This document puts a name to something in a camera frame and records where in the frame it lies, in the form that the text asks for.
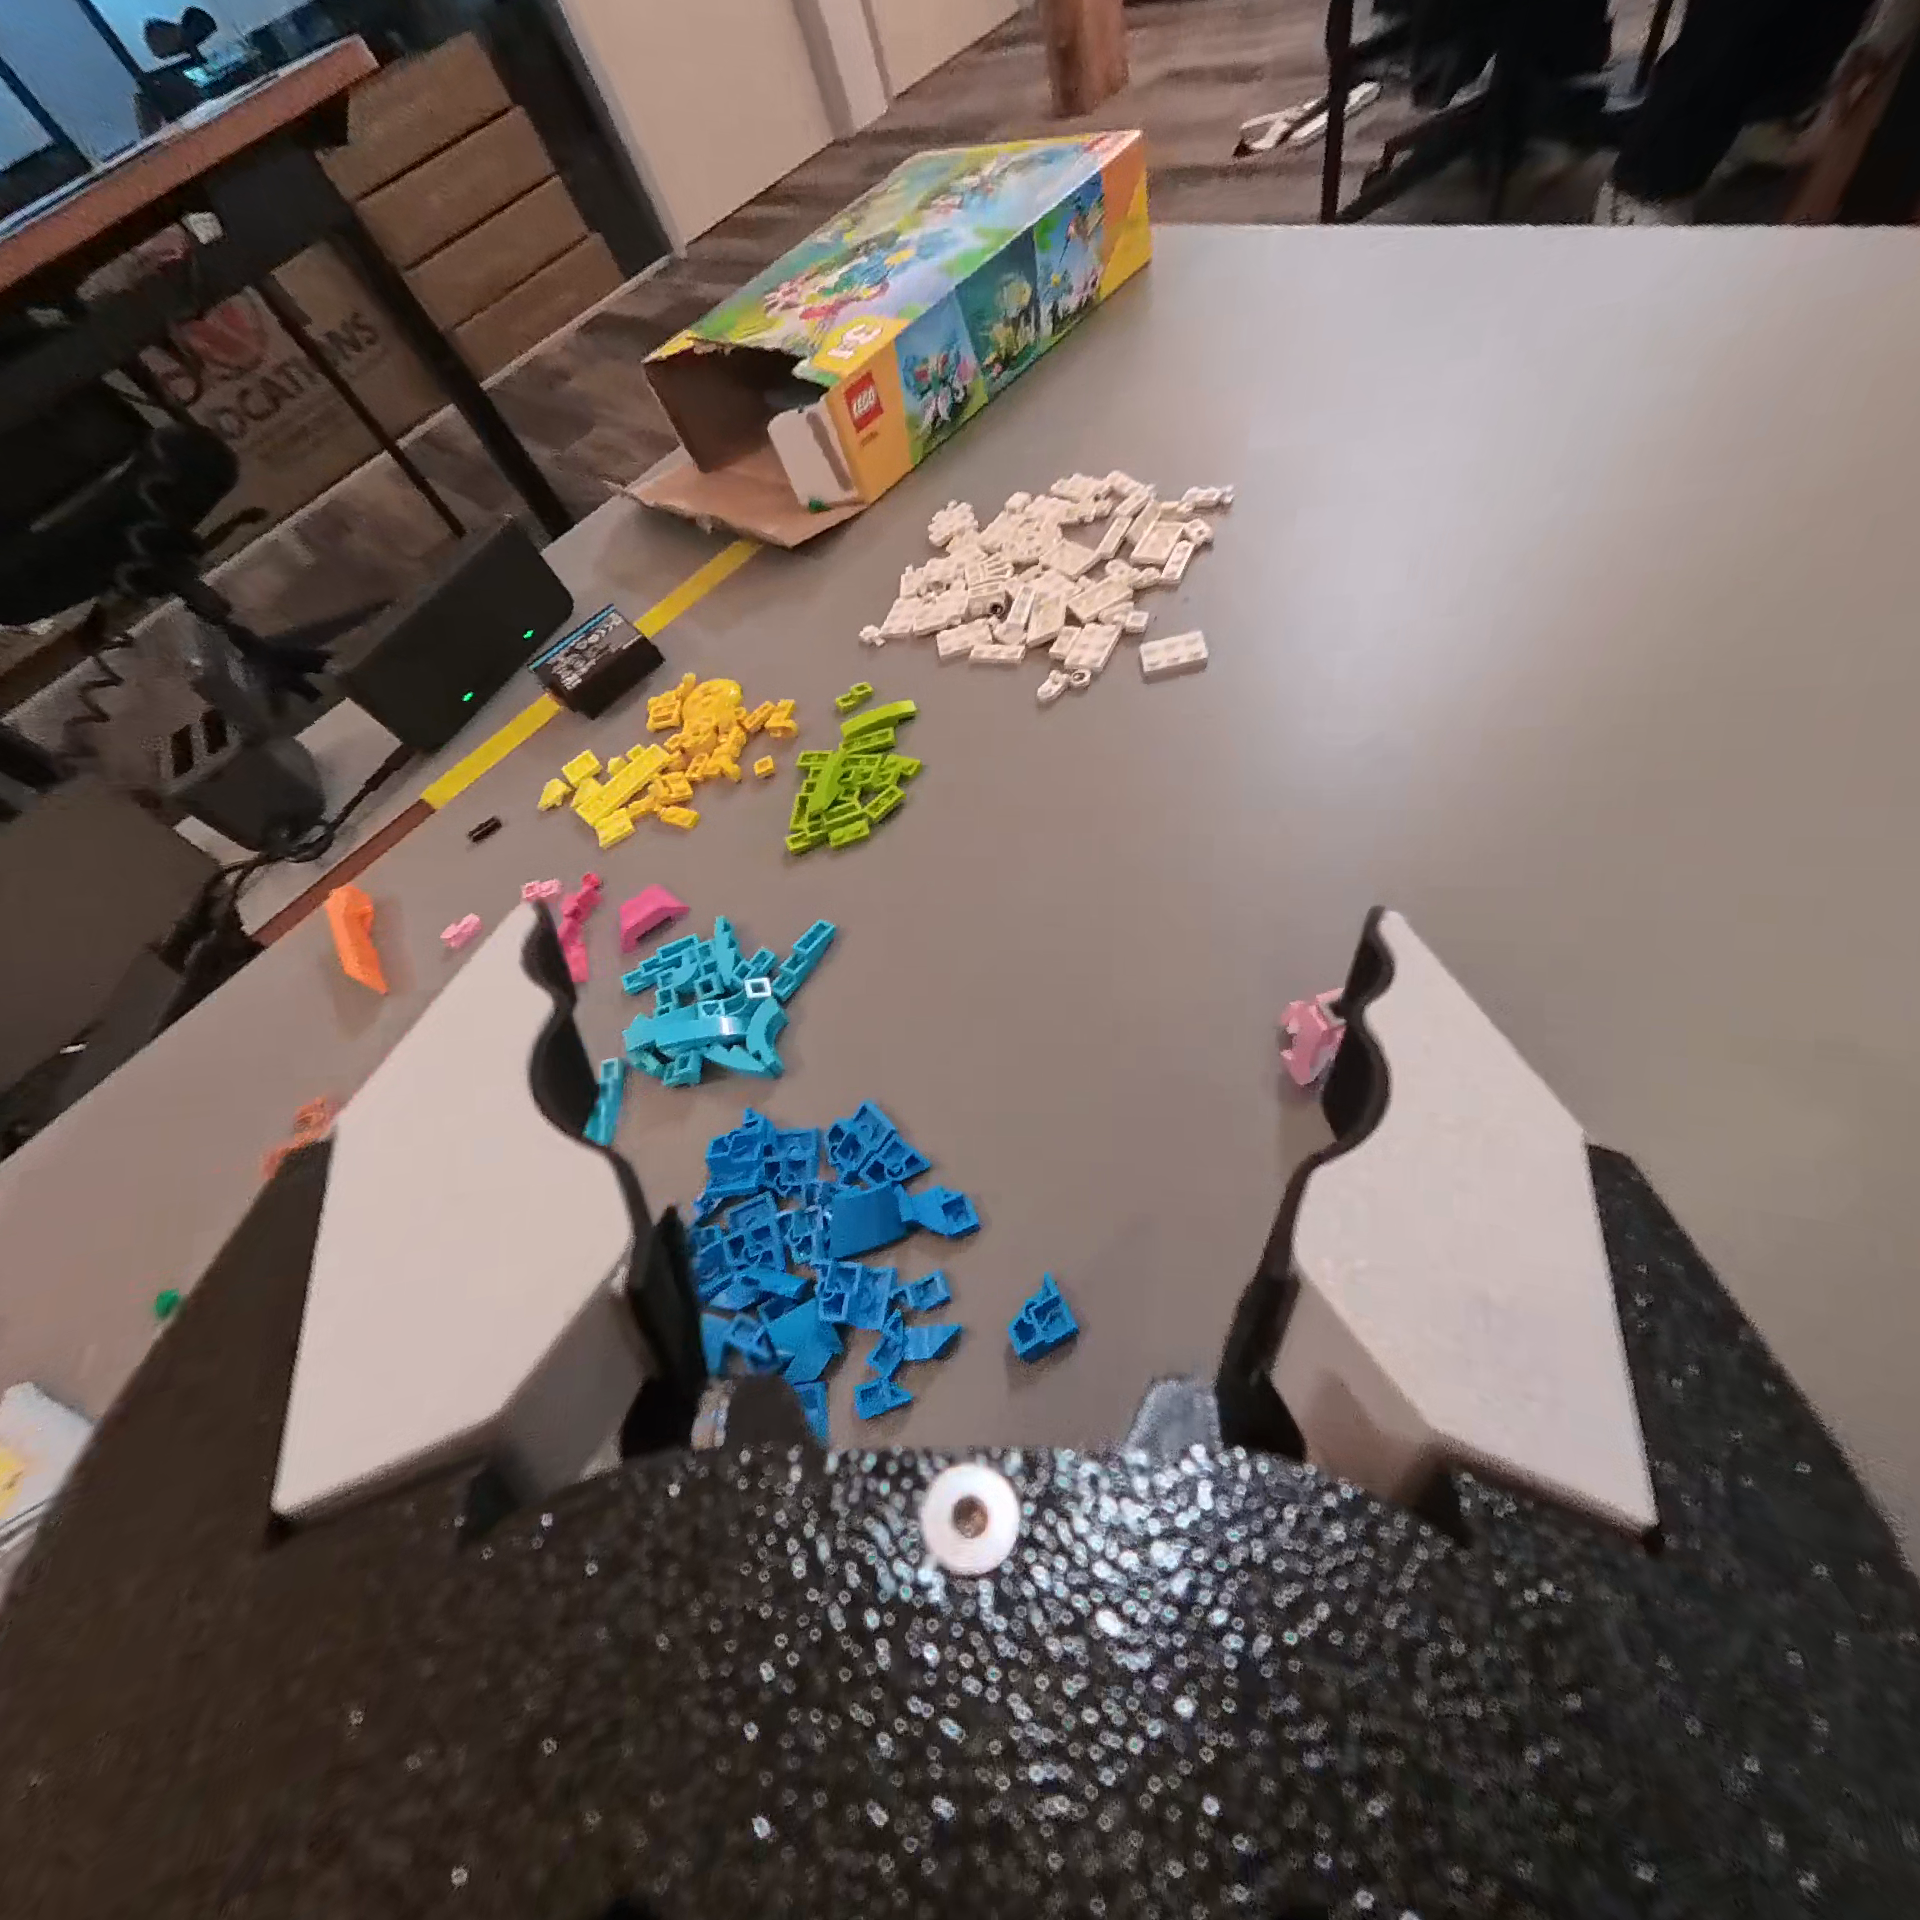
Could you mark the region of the wooden side table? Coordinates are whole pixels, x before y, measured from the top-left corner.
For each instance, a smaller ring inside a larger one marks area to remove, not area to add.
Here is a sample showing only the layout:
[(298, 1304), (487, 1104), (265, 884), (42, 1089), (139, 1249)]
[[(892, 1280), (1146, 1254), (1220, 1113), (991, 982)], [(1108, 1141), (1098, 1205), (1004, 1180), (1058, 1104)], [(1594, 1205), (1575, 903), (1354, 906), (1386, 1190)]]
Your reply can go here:
[(539, 462), (319, 160), (346, 141), (350, 96), (375, 72), (363, 38), (339, 38), (145, 134), (113, 164), (5, 218), (5, 429), (108, 375), (145, 376), (145, 354), (180, 325), (258, 294), (375, 450), (462, 535), (446, 497), (282, 294), (277, 271), (325, 244), (353, 265), (545, 533), (561, 536), (571, 514)]

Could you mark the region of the pile of white lego pieces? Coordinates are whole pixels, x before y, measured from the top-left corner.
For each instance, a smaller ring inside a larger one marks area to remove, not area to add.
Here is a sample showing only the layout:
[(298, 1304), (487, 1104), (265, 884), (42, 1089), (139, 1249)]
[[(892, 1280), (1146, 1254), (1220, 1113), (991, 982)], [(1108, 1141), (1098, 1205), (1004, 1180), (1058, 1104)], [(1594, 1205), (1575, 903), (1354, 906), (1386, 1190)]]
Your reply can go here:
[(1119, 656), (1146, 685), (1193, 678), (1212, 663), (1209, 640), (1159, 630), (1153, 600), (1185, 588), (1239, 497), (1236, 485), (1163, 490), (1124, 468), (1068, 471), (991, 511), (950, 497), (858, 641), (926, 641), (948, 664), (1037, 664), (1043, 709), (1090, 687)]

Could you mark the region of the pile of magenta lego pieces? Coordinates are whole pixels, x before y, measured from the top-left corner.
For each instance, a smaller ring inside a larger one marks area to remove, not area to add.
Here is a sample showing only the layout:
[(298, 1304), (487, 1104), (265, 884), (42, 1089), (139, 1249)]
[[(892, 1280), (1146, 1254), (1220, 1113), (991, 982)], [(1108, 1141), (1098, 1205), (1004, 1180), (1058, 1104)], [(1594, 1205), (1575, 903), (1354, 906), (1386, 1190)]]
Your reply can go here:
[[(566, 888), (561, 878), (527, 880), (521, 884), (518, 896), (525, 903), (553, 905), (558, 910), (558, 933), (563, 956), (566, 958), (566, 974), (577, 985), (585, 985), (591, 974), (587, 925), (599, 912), (604, 897), (604, 882), (599, 872), (585, 872), (573, 888)], [(682, 920), (686, 912), (686, 903), (666, 887), (650, 884), (641, 888), (636, 896), (617, 905), (617, 948), (621, 952), (636, 950), (645, 937)], [(484, 922), (479, 916), (466, 914), (447, 922), (438, 940), (447, 950), (462, 950), (473, 943), (483, 930)]]

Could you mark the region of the wooden post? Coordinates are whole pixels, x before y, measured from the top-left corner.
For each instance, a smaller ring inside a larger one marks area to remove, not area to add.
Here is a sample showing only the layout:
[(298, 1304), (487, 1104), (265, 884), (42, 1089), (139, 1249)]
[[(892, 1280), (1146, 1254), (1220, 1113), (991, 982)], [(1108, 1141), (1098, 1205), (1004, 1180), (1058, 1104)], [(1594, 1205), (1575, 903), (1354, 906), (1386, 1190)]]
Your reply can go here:
[(1093, 111), (1131, 78), (1124, 1), (1037, 1), (1046, 96), (1057, 116)]

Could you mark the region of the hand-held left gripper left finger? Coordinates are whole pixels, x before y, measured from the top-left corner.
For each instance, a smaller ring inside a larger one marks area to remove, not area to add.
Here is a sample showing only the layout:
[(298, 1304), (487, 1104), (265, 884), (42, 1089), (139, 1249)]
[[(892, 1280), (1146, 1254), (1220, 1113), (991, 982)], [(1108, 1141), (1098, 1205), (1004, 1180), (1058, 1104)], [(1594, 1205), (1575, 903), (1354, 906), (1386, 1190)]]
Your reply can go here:
[(676, 1224), (587, 1137), (573, 1002), (553, 916), (521, 903), (331, 1125), (277, 1519), (466, 1465), (546, 1497), (614, 1436), (689, 1439), (699, 1302)]

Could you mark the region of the cardboard lego box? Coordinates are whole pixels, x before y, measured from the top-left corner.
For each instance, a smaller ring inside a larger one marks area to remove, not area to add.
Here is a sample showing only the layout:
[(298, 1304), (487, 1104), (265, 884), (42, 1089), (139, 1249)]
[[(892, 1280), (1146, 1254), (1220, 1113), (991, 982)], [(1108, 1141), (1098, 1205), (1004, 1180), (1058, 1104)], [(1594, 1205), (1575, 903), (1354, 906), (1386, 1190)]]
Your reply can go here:
[(795, 548), (869, 510), (1149, 260), (1146, 134), (924, 151), (657, 348), (628, 496)]

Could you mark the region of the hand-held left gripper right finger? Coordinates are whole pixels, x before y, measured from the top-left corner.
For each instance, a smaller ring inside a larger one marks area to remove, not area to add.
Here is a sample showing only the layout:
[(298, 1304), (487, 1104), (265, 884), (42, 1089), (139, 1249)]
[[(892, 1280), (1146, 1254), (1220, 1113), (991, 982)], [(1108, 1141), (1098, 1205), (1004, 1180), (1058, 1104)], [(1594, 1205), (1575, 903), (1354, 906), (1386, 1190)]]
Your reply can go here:
[(1321, 1085), (1215, 1372), (1231, 1446), (1417, 1505), (1457, 1472), (1659, 1526), (1591, 1143), (1399, 910), (1363, 922)]

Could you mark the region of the stack of cardboard boxes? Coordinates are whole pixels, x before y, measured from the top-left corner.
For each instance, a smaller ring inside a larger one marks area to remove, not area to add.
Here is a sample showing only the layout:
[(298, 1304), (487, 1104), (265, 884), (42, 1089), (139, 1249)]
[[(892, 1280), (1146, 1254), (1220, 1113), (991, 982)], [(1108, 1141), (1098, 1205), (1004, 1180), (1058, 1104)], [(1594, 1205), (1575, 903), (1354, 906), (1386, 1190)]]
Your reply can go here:
[[(359, 36), (380, 70), (323, 152), (339, 191), (477, 376), (539, 345), (621, 280), (650, 237), (563, 38), (558, 5), (220, 5), (212, 49), (282, 65)], [(333, 246), (180, 325), (146, 364), (233, 453), (237, 508), (279, 520), (378, 454), (378, 440), (282, 321), (290, 311), (373, 418), (402, 436), (442, 386), (390, 308)]]

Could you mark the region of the pile of blue lego pieces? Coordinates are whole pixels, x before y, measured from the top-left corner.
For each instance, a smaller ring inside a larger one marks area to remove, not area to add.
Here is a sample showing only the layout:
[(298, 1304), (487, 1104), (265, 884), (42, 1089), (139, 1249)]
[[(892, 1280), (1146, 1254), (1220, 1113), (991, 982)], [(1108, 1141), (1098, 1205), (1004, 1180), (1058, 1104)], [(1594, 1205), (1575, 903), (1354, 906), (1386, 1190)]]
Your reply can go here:
[(689, 1231), (710, 1376), (785, 1384), (809, 1437), (903, 1417), (969, 1341), (954, 1273), (914, 1254), (963, 1248), (977, 1199), (862, 1101), (825, 1127), (746, 1108), (705, 1144)]

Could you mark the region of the pile of yellow lego pieces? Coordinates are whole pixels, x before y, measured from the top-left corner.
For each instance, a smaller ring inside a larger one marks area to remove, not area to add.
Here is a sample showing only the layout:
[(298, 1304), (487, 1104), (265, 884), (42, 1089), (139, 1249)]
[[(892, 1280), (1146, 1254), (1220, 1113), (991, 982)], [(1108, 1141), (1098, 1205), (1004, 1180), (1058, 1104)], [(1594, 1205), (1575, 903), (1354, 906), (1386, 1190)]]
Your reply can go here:
[(775, 748), (801, 736), (801, 703), (755, 700), (731, 676), (686, 672), (643, 703), (643, 734), (623, 751), (577, 751), (545, 781), (541, 815), (577, 823), (601, 849), (620, 847), (650, 825), (695, 831), (699, 796), (770, 781)]

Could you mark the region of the instruction booklet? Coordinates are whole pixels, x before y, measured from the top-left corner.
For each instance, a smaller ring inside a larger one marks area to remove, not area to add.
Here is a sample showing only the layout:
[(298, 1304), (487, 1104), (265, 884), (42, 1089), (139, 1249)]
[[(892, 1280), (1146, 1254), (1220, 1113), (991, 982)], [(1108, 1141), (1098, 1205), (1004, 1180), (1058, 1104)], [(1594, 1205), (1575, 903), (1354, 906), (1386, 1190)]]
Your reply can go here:
[(67, 1476), (84, 1453), (93, 1422), (36, 1383), (3, 1393), (3, 1561), (23, 1551)]

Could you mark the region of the black power box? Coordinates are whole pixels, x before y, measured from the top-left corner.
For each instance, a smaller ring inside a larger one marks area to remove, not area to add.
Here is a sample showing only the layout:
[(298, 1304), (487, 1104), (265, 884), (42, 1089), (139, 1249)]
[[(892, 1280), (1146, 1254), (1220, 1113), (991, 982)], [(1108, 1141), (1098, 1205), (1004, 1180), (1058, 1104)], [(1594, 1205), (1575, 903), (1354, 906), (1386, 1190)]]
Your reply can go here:
[(347, 636), (331, 676), (394, 737), (443, 749), (556, 636), (571, 592), (517, 520), (466, 535), (415, 592)]

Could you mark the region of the orange brick separator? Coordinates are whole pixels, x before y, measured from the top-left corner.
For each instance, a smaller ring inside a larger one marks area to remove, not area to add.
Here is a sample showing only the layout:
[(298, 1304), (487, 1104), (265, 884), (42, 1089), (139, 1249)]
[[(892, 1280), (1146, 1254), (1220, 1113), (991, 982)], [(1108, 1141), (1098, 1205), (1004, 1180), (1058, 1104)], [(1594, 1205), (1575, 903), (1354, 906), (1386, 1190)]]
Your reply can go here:
[(373, 897), (355, 882), (331, 887), (325, 918), (340, 974), (357, 986), (387, 997), (390, 986), (378, 950)]

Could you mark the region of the blue-labelled black battery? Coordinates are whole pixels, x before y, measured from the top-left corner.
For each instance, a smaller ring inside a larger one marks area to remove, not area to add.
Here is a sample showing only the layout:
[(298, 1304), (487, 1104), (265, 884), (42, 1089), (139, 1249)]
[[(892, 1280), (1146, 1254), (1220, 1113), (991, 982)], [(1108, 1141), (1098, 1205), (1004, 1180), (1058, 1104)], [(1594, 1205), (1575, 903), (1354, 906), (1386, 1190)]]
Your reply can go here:
[(630, 697), (663, 663), (657, 640), (606, 605), (551, 640), (527, 668), (561, 709), (591, 720)]

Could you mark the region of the yellow tape strip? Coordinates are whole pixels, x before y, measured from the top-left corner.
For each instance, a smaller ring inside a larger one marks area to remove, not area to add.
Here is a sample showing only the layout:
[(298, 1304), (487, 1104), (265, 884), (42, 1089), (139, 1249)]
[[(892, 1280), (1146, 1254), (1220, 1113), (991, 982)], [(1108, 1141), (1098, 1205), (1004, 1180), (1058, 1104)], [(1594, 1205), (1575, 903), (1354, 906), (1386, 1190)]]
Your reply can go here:
[[(676, 582), (663, 599), (651, 602), (646, 610), (630, 614), (620, 600), (607, 600), (607, 605), (620, 608), (628, 620), (636, 621), (636, 625), (641, 625), (646, 632), (646, 637), (661, 644), (661, 636), (674, 621), (678, 621), (686, 613), (697, 608), (710, 592), (716, 592), (726, 578), (731, 578), (740, 567), (746, 567), (755, 553), (755, 542), (724, 543), (713, 557), (692, 569), (682, 582)], [(636, 687), (636, 693), (621, 703), (607, 709), (604, 716), (591, 720), (561, 709), (561, 703), (553, 697), (539, 689), (537, 700), (517, 709), (509, 718), (499, 721), (499, 726), (492, 726), (484, 736), (479, 736), (471, 748), (455, 751), (453, 759), (446, 766), (442, 766), (430, 781), (422, 781), (419, 790), (412, 792), (412, 805), (415, 809), (428, 812), (446, 809), (466, 789), (487, 778), (493, 773), (493, 767), (515, 756), (556, 720), (563, 720), (564, 726), (569, 726), (573, 734), (581, 734), (583, 726), (594, 725), (607, 718), (613, 710), (637, 700), (645, 685), (646, 681), (641, 687)]]

